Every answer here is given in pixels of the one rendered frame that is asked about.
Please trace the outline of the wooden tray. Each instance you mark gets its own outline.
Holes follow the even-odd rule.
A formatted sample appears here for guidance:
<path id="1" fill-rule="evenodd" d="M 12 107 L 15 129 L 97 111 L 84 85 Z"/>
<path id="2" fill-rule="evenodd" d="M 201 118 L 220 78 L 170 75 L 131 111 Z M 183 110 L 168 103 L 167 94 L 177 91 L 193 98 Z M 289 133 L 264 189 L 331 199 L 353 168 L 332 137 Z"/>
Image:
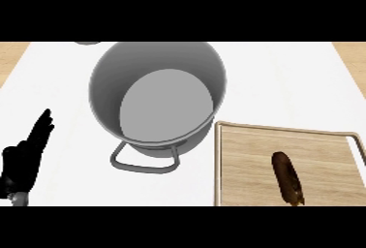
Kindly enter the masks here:
<path id="1" fill-rule="evenodd" d="M 291 159 L 307 206 L 366 206 L 366 147 L 353 132 L 325 132 L 217 122 L 214 204 L 279 205 L 275 152 Z"/>

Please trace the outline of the grey metal pot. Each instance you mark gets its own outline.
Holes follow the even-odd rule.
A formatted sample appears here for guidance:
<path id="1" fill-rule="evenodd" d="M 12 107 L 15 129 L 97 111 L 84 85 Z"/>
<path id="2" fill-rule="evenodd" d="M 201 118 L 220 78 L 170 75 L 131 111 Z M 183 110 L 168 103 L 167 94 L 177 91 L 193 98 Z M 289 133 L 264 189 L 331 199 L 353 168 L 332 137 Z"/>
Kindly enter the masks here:
<path id="1" fill-rule="evenodd" d="M 105 52 L 89 83 L 90 108 L 100 126 L 142 154 L 170 158 L 164 167 L 124 171 L 168 173 L 207 137 L 226 94 L 226 69 L 207 42 L 118 42 Z"/>

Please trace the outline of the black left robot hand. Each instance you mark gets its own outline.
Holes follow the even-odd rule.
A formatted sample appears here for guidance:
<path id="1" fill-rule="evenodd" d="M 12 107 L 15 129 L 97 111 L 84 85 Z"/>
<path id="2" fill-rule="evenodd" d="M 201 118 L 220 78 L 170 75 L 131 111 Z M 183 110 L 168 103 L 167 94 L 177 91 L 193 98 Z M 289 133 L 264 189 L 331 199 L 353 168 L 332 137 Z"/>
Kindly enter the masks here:
<path id="1" fill-rule="evenodd" d="M 0 199 L 15 193 L 28 193 L 35 183 L 43 151 L 55 129 L 52 111 L 46 109 L 34 123 L 28 138 L 3 149 Z"/>

